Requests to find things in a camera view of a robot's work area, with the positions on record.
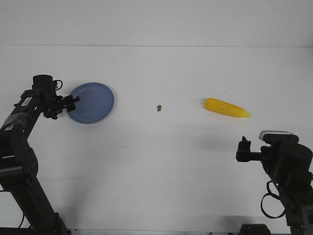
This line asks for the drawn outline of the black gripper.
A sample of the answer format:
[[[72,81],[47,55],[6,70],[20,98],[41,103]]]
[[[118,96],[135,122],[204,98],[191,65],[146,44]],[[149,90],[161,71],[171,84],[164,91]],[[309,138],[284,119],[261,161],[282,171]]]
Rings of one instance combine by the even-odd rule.
[[[53,97],[49,103],[46,104],[44,109],[44,117],[51,118],[51,119],[58,119],[58,115],[63,111],[65,108],[67,112],[74,111],[76,109],[75,102],[78,102],[80,97],[74,98],[72,95],[68,96],[61,96],[57,95]]]
[[[271,148],[268,146],[262,146],[261,152],[251,152],[250,147],[251,141],[242,136],[236,152],[236,160],[238,162],[265,161],[271,153]]]

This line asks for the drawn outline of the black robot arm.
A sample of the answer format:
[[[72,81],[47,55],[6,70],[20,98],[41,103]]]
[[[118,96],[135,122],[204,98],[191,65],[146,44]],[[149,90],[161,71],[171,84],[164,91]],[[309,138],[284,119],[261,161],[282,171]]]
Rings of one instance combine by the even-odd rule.
[[[38,160],[28,137],[41,114],[57,119],[63,109],[75,110],[79,98],[57,95],[58,81],[50,75],[36,75],[30,90],[0,128],[0,185],[9,192],[27,219],[28,228],[2,227],[2,235],[69,235],[60,215],[55,212],[38,179]]]
[[[238,144],[238,162],[260,161],[277,194],[267,187],[266,196],[280,201],[284,207],[279,217],[285,217],[293,235],[313,233],[313,174],[310,165],[313,152],[299,144],[298,136],[289,132],[262,131],[260,140],[266,145],[260,152],[250,150],[245,137]]]

